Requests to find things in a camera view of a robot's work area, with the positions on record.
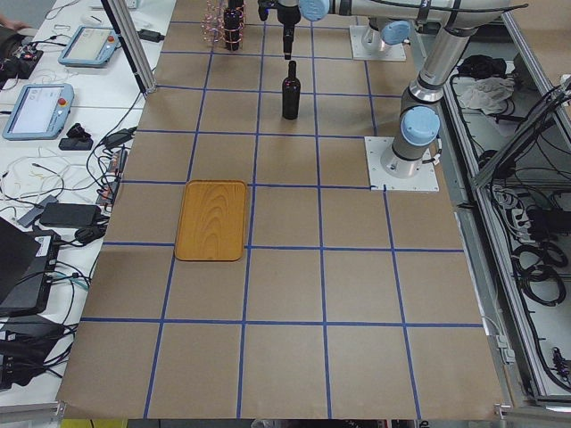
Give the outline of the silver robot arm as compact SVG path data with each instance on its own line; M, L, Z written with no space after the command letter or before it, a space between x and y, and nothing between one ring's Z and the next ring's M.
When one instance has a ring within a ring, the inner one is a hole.
M405 20L369 17L361 43L368 51L383 51L389 46L404 42L409 37L410 30L410 23Z
M440 25L434 47L401 99L401 124L389 157L421 161L439 133L434 106L443 98L443 85L477 29L514 7L509 1L259 1L258 14L266 20L277 11L283 25L284 56L291 58L294 28L301 19L320 21L329 14L363 16L389 21L436 22Z

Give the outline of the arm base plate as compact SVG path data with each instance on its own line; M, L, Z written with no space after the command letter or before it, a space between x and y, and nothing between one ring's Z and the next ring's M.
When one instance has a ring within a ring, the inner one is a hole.
M405 62L404 42L409 38L410 25L394 21L379 30L367 26L350 26L352 58L363 61Z
M435 166L429 160L430 150L425 149L420 160L403 160L393 152L390 136L366 136L365 154L371 190L396 192L436 193L439 185Z

